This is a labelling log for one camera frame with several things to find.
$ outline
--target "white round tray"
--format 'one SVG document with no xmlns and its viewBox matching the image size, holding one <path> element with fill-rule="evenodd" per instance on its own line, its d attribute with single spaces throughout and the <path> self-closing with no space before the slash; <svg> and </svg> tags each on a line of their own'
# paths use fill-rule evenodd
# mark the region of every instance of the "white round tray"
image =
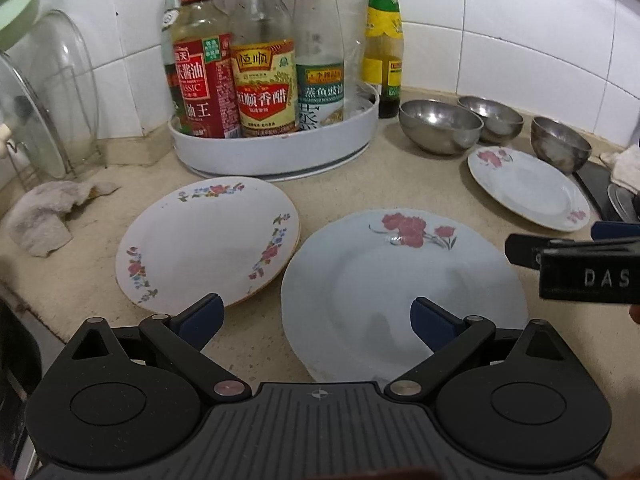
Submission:
<svg viewBox="0 0 640 480">
<path fill-rule="evenodd" d="M 364 85 L 345 102 L 348 118 L 294 134 L 247 139 L 201 139 L 169 121 L 178 158 L 194 170 L 219 175 L 275 176 L 330 164 L 366 146 L 376 132 L 380 97 Z"/>
</svg>

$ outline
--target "sink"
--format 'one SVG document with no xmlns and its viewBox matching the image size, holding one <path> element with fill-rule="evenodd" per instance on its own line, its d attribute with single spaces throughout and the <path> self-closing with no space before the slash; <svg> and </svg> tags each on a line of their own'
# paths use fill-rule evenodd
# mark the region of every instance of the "sink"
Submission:
<svg viewBox="0 0 640 480">
<path fill-rule="evenodd" d="M 0 464 L 24 480 L 37 456 L 24 423 L 26 402 L 64 344 L 0 282 Z"/>
</svg>

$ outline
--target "cloth rag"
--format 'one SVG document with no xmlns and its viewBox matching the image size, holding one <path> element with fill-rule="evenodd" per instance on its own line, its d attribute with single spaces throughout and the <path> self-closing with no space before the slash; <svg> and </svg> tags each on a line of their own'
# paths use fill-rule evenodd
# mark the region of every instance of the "cloth rag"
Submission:
<svg viewBox="0 0 640 480">
<path fill-rule="evenodd" d="M 74 206 L 119 187 L 111 182 L 78 184 L 67 180 L 41 184 L 26 193 L 7 215 L 9 236 L 31 256 L 47 256 L 71 240 L 63 218 Z"/>
<path fill-rule="evenodd" d="M 603 153 L 600 155 L 611 170 L 611 181 L 628 189 L 633 194 L 640 190 L 640 146 L 629 146 L 622 153 Z"/>
</svg>

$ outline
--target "yellow label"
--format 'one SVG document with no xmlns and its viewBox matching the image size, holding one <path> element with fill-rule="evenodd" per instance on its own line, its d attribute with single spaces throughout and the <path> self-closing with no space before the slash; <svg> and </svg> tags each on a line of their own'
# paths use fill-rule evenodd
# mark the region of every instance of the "yellow label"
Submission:
<svg viewBox="0 0 640 480">
<path fill-rule="evenodd" d="M 382 85 L 382 60 L 364 58 L 361 77 L 365 83 Z"/>
<path fill-rule="evenodd" d="M 389 61 L 387 85 L 400 86 L 401 83 L 402 83 L 402 61 Z"/>
<path fill-rule="evenodd" d="M 376 38 L 383 34 L 386 34 L 390 38 L 402 39 L 402 18 L 400 18 L 400 13 L 386 12 L 369 7 L 369 9 L 367 9 L 365 36 L 368 38 Z"/>
<path fill-rule="evenodd" d="M 231 47 L 244 134 L 270 136 L 298 129 L 293 40 Z"/>
<path fill-rule="evenodd" d="M 326 85 L 342 81 L 342 70 L 327 68 L 324 70 L 308 69 L 305 71 L 306 83 L 309 85 Z"/>
</svg>

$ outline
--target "tiled wall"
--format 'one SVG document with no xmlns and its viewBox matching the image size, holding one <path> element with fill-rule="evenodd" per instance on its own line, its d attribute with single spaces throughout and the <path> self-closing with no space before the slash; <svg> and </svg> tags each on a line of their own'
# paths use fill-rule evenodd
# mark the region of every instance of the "tiled wall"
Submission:
<svg viewBox="0 0 640 480">
<path fill-rule="evenodd" d="M 227 9 L 233 0 L 217 0 Z M 163 0 L 42 0 L 78 24 L 99 137 L 140 136 L 171 107 Z M 640 112 L 640 0 L 400 0 L 407 86 L 495 98 L 626 145 Z"/>
</svg>

